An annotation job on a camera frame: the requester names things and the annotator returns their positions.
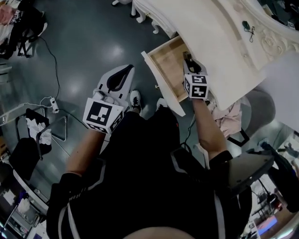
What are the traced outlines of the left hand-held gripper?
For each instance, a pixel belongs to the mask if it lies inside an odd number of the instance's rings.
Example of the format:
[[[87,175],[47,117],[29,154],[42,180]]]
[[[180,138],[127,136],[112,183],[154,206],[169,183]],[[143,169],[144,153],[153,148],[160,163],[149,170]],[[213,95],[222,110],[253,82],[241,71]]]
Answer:
[[[128,108],[129,95],[135,68],[133,65],[118,66],[105,73],[92,98],[85,106],[83,122],[89,129],[111,134],[119,125]]]

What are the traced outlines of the wooden drawer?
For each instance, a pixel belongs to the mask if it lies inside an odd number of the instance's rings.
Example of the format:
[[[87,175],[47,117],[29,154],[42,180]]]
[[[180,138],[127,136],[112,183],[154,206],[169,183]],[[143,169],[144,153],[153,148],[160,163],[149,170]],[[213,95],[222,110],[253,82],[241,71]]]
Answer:
[[[185,112],[180,102],[188,98],[183,87],[184,51],[188,51],[188,48],[177,36],[148,53],[141,53],[156,79],[156,89],[161,92],[168,107],[181,117],[185,116]]]

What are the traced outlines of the white ornate dressing table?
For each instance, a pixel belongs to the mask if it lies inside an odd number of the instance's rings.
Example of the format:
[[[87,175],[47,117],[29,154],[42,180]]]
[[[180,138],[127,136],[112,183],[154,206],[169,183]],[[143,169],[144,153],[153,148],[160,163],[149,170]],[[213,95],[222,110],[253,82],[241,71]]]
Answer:
[[[192,56],[207,69],[210,91],[224,110],[258,86],[263,69],[271,61],[254,31],[244,31],[242,21],[252,28],[247,13],[235,0],[111,0],[112,5],[131,4],[138,23],[152,20],[154,34],[162,29],[169,37],[179,35]]]

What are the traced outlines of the person's right forearm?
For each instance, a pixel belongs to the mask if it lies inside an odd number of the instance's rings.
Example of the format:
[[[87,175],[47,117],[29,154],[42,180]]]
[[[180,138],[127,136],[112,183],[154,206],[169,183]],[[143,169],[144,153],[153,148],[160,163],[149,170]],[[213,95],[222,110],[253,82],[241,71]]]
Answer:
[[[196,120],[199,143],[207,151],[209,160],[227,151],[226,138],[214,121],[205,101],[193,99],[192,105]]]

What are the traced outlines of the person's left forearm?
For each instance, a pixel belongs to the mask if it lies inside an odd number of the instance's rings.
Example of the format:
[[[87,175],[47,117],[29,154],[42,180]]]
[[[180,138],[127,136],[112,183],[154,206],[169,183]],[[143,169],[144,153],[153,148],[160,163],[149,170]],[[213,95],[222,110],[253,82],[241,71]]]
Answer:
[[[88,129],[82,141],[68,158],[66,173],[74,173],[82,176],[91,161],[99,155],[105,136],[105,133]]]

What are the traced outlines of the person's left white shoe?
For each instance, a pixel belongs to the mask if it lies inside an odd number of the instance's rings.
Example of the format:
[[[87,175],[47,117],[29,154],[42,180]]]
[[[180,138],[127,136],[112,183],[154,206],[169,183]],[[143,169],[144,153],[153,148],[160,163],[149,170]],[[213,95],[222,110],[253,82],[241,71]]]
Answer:
[[[130,93],[130,103],[131,103],[131,110],[136,112],[136,113],[141,113],[142,112],[142,107],[141,107],[141,95],[139,91],[133,90]]]

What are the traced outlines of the person's white shoe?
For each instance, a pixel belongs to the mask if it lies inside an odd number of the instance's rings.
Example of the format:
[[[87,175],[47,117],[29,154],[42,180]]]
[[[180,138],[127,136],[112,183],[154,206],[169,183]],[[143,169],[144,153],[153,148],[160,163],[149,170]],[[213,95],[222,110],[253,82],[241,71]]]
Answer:
[[[161,108],[167,108],[167,107],[168,107],[168,104],[165,101],[165,99],[164,98],[159,98],[158,101],[157,101],[156,111],[158,111]]]
[[[139,91],[133,90],[130,93],[130,103],[131,103],[131,110],[136,112],[136,113],[141,113],[142,112],[142,107],[141,107],[141,95]]]

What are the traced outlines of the person's right white shoe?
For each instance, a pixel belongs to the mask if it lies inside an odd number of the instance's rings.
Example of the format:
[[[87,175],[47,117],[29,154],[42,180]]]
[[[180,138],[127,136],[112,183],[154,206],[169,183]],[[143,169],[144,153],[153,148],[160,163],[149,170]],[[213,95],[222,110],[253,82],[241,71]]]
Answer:
[[[168,107],[168,104],[165,101],[165,99],[164,98],[159,98],[158,101],[157,101],[156,111],[158,111],[161,108],[167,108],[167,107]]]

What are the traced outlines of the pink cloth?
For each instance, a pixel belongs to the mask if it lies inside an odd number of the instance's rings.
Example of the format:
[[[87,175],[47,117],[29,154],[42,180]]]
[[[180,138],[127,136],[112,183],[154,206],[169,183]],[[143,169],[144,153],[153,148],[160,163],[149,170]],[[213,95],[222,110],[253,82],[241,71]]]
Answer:
[[[207,107],[225,138],[241,131],[242,110],[240,100],[233,103],[226,110],[220,110],[216,104],[212,102],[210,102]]]

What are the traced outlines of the white power strip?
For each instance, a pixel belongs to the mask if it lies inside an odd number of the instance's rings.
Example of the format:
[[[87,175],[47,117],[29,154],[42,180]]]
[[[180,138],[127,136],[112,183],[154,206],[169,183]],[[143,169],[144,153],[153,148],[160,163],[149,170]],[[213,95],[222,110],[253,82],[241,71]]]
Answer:
[[[50,98],[51,107],[53,109],[53,113],[59,113],[59,107],[57,105],[57,101],[54,97]]]

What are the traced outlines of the grey upholstered chair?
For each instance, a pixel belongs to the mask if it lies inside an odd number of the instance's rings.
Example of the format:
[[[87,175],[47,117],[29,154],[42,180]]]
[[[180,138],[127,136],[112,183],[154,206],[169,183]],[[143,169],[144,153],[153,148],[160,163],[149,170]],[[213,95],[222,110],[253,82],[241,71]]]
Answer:
[[[243,140],[238,141],[232,136],[228,137],[228,141],[239,147],[244,146],[260,128],[274,120],[276,109],[274,101],[268,93],[253,89],[242,98],[241,112],[239,134]]]

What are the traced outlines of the white crumpled cloth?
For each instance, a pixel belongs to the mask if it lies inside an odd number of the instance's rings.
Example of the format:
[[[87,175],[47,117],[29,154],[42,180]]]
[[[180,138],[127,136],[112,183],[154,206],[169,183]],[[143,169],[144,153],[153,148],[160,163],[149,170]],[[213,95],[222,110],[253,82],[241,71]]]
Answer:
[[[36,140],[37,134],[46,128],[45,123],[37,124],[36,119],[30,120],[29,118],[26,118],[26,121],[27,121],[27,127],[29,129],[30,137]],[[51,141],[52,141],[51,129],[47,129],[41,134],[39,138],[39,143],[44,145],[50,145]]]

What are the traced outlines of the dark grey flat board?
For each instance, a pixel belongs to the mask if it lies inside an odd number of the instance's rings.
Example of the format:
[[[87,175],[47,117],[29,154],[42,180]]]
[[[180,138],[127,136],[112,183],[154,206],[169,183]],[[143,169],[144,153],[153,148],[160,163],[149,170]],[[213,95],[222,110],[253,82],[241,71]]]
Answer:
[[[227,162],[227,189],[235,197],[251,186],[274,164],[274,156],[243,153]]]

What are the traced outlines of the pink garment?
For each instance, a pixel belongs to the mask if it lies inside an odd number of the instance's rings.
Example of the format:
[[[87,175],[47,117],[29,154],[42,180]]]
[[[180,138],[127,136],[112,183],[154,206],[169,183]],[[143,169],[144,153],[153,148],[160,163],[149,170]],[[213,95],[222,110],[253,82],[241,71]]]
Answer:
[[[0,5],[0,25],[14,24],[19,18],[20,11],[10,5]]]

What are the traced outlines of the black metal-frame chair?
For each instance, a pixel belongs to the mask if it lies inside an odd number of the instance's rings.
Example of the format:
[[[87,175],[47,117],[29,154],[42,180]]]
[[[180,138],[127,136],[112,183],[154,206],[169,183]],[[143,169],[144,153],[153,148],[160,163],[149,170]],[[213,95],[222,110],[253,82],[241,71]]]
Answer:
[[[64,137],[60,137],[53,133],[51,133],[51,137],[52,139],[57,138],[61,141],[66,141],[67,139],[67,117],[62,116],[58,118],[56,121],[50,123],[50,120],[46,117],[46,115],[42,115],[37,112],[37,110],[39,109],[41,109],[40,106],[34,110],[28,108],[26,109],[26,112],[23,115],[18,116],[15,119],[15,128],[18,143],[15,149],[13,150],[12,154],[10,155],[9,163],[12,166],[12,168],[18,173],[18,175],[24,180],[31,179],[31,176],[37,163],[43,160],[43,156],[52,150],[52,143],[50,145],[44,145],[39,143],[39,138],[44,131],[46,131],[47,129],[51,129],[54,125],[63,121]],[[37,134],[36,140],[30,137],[28,127],[28,137],[20,137],[18,123],[19,120],[22,118],[29,118],[30,120],[36,119],[37,124],[45,123],[46,128]]]

